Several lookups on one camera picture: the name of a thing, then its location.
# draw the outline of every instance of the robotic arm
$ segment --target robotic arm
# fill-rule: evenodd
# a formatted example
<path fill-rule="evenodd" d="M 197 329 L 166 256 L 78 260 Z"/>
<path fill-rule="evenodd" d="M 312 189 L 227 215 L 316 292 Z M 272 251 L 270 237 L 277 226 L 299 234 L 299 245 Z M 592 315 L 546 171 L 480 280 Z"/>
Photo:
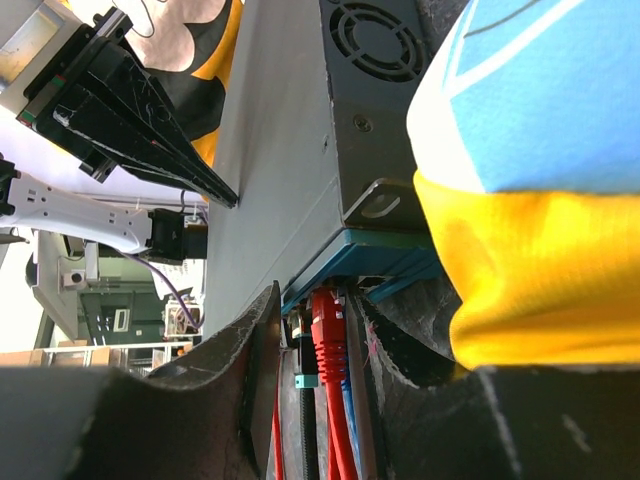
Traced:
<path fill-rule="evenodd" d="M 57 232 L 166 263 L 199 257 L 190 249 L 193 235 L 197 232 L 206 236 L 206 229 L 186 229 L 178 212 L 128 209 L 99 202 L 47 185 L 3 159 L 0 227 Z"/>
<path fill-rule="evenodd" d="M 99 182 L 119 166 L 228 208 L 237 204 L 128 44 L 132 23 L 123 12 L 111 8 L 91 26 L 58 0 L 0 0 L 0 7 L 0 107 Z"/>

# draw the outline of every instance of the black fabric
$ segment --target black fabric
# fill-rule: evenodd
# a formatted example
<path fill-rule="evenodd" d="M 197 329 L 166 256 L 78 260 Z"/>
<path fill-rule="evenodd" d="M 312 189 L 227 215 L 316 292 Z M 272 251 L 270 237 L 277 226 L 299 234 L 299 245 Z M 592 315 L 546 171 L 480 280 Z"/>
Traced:
<path fill-rule="evenodd" d="M 209 80 L 191 74 L 209 61 L 222 41 L 229 22 L 233 1 L 227 0 L 220 14 L 209 23 L 185 24 L 195 42 L 195 54 L 183 72 L 167 72 L 149 68 L 175 108 L 175 118 L 187 138 L 197 140 L 220 127 L 226 92 L 218 77 Z"/>
<path fill-rule="evenodd" d="M 416 3 L 427 46 L 435 55 L 469 0 L 417 0 Z"/>
<path fill-rule="evenodd" d="M 24 279 L 29 288 L 38 283 L 38 266 L 33 262 L 33 254 L 29 257 L 24 269 Z"/>
<path fill-rule="evenodd" d="M 226 92 L 218 77 L 202 80 L 184 73 L 149 69 L 175 107 L 175 118 L 187 138 L 196 140 L 215 132 L 222 119 Z"/>
<path fill-rule="evenodd" d="M 443 275 L 416 282 L 377 307 L 406 333 L 453 360 L 449 325 L 461 304 L 451 281 Z"/>

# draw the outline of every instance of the blue fabric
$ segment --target blue fabric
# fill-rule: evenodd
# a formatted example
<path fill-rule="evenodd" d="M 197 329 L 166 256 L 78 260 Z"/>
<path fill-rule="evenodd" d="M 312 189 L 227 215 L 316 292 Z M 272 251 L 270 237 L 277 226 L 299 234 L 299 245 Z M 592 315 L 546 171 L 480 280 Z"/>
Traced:
<path fill-rule="evenodd" d="M 451 55 L 466 33 L 527 3 L 472 1 L 464 14 L 473 13 L 469 29 L 463 17 Z M 464 39 L 445 91 L 559 4 L 568 3 L 540 0 Z M 638 0 L 584 0 L 496 71 L 452 94 L 458 129 L 487 192 L 640 192 L 638 19 Z"/>

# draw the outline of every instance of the black cable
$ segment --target black cable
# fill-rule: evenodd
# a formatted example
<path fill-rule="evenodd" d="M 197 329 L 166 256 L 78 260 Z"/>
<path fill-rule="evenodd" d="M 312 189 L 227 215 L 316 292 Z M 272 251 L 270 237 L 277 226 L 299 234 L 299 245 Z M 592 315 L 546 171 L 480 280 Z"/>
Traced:
<path fill-rule="evenodd" d="M 74 258 L 74 257 L 63 256 L 62 258 L 66 258 L 70 262 L 79 262 L 80 260 L 82 260 L 84 258 L 84 250 L 82 251 L 82 253 L 80 254 L 79 257 L 75 257 Z"/>
<path fill-rule="evenodd" d="M 313 388 L 300 389 L 300 433 L 302 436 L 302 478 L 304 480 L 320 480 L 316 433 L 316 396 Z"/>
<path fill-rule="evenodd" d="M 186 193 L 187 193 L 187 191 L 186 191 L 186 190 L 182 190 L 182 191 L 180 192 L 180 206 L 182 207 L 182 208 L 180 208 L 180 213 L 184 213 L 184 211 L 185 211 L 185 210 L 186 210 L 186 208 L 187 208 L 187 204 L 186 204 L 186 203 L 185 203 L 185 201 L 184 201 L 184 195 L 185 195 Z"/>
<path fill-rule="evenodd" d="M 471 32 L 468 32 L 464 38 L 469 38 L 473 35 L 478 35 L 479 33 L 482 32 L 487 32 L 489 30 L 491 30 L 492 28 L 496 28 L 504 23 L 507 23 L 509 20 L 511 20 L 512 18 L 517 17 L 518 15 L 520 15 L 522 12 L 528 10 L 529 8 L 533 7 L 536 3 L 538 3 L 540 0 L 531 0 L 527 3 L 525 3 L 522 7 L 520 7 L 519 9 L 517 9 L 514 12 L 511 12 L 509 15 L 507 15 L 504 18 L 501 18 L 500 20 L 498 20 L 497 22 L 493 22 L 489 25 L 485 25 L 484 27 L 480 27 L 477 28 L 476 30 L 473 30 Z"/>
<path fill-rule="evenodd" d="M 15 241 L 6 241 L 6 242 L 5 242 L 5 241 L 3 241 L 2 243 L 3 243 L 4 245 L 7 245 L 7 244 L 9 244 L 9 245 L 10 245 L 10 244 L 12 244 L 12 243 L 20 243 L 20 242 L 24 242 L 24 243 L 31 243 L 31 242 L 29 242 L 29 240 L 28 240 L 28 239 L 26 239 L 26 238 L 24 238 L 24 237 L 21 237 L 21 236 L 20 236 L 20 234 L 18 233 L 18 227 L 11 227 L 11 228 L 9 229 L 9 233 L 8 233 L 8 235 L 10 235 L 10 236 L 12 236 L 12 237 L 17 238 L 18 240 L 15 240 Z"/>

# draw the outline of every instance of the gray surface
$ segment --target gray surface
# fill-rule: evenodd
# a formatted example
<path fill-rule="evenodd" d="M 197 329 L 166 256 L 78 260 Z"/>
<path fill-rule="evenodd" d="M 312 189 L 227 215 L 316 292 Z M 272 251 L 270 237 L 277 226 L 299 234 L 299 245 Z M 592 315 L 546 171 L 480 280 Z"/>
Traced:
<path fill-rule="evenodd" d="M 308 11 L 254 0 L 243 13 L 215 164 L 241 199 L 211 208 L 205 337 L 273 280 L 284 290 L 341 228 L 326 73 L 309 61 L 322 58 L 322 39 Z"/>
<path fill-rule="evenodd" d="M 64 334 L 72 340 L 78 338 L 78 292 L 60 287 L 60 277 L 70 273 L 74 264 L 64 249 L 62 236 L 38 232 L 34 262 L 38 265 L 38 280 L 32 287 L 34 298 L 42 305 Z"/>
<path fill-rule="evenodd" d="M 104 391 L 104 375 L 84 368 L 7 367 L 0 375 L 0 478 L 67 478 Z"/>

